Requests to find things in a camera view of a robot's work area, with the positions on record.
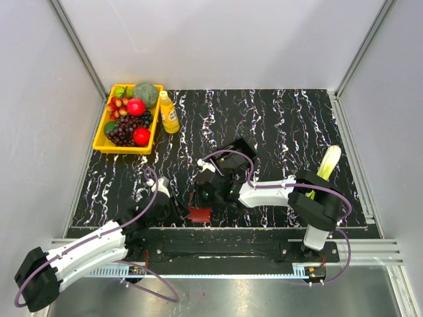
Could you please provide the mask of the red leather card holder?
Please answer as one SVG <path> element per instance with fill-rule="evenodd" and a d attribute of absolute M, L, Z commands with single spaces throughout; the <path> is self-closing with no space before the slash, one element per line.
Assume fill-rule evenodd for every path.
<path fill-rule="evenodd" d="M 211 220 L 211 208 L 198 209 L 189 207 L 188 210 L 190 212 L 188 220 L 193 223 L 208 223 Z"/>

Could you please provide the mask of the black card dispenser box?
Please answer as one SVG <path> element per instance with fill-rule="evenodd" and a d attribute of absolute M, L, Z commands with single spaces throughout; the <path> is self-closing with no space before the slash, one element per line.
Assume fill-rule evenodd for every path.
<path fill-rule="evenodd" d="M 257 153 L 250 144 L 243 138 L 237 138 L 233 142 L 219 148 L 219 150 L 232 150 L 243 153 L 248 156 L 251 161 L 255 161 Z M 248 170 L 250 168 L 249 161 L 242 155 L 236 153 L 219 153 L 211 158 L 211 161 L 217 166 L 217 169 L 223 175 L 230 175 L 240 170 Z"/>

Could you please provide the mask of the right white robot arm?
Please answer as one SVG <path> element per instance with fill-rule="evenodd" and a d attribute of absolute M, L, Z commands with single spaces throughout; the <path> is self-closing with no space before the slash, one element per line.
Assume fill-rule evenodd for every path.
<path fill-rule="evenodd" d="M 290 207 L 306 222 L 300 250 L 306 260 L 313 262 L 324 254 L 326 239 L 344 218 L 342 207 L 347 208 L 347 213 L 352 211 L 351 203 L 334 184 L 310 171 L 285 180 L 256 183 L 241 178 L 242 171 L 247 168 L 218 170 L 204 166 L 194 179 L 188 205 L 190 216 L 198 213 L 200 221 L 208 222 L 215 205 Z"/>

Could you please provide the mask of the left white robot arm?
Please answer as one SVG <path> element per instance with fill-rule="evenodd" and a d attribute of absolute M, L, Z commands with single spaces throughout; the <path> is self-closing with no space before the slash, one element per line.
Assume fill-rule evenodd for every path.
<path fill-rule="evenodd" d="M 147 242 L 146 234 L 154 220 L 168 218 L 176 206 L 166 177 L 147 183 L 151 196 L 117 219 L 61 247 L 29 251 L 15 275 L 19 289 L 14 305 L 38 312 L 74 282 L 108 264 L 125 265 L 120 278 L 130 283 L 149 272 L 148 265 L 161 257 L 164 244 Z"/>

